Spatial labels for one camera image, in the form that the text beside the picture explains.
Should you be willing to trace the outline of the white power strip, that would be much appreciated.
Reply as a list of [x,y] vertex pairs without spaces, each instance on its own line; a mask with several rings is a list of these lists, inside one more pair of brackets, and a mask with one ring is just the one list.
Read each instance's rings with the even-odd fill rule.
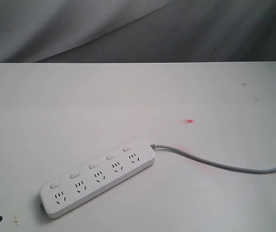
[[154,164],[154,145],[133,140],[43,184],[39,195],[49,218],[59,218]]

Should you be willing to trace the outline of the grey backdrop cloth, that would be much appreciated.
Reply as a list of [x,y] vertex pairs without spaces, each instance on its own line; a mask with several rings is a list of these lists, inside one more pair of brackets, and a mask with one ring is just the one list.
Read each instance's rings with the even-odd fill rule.
[[0,0],[0,62],[276,61],[276,0]]

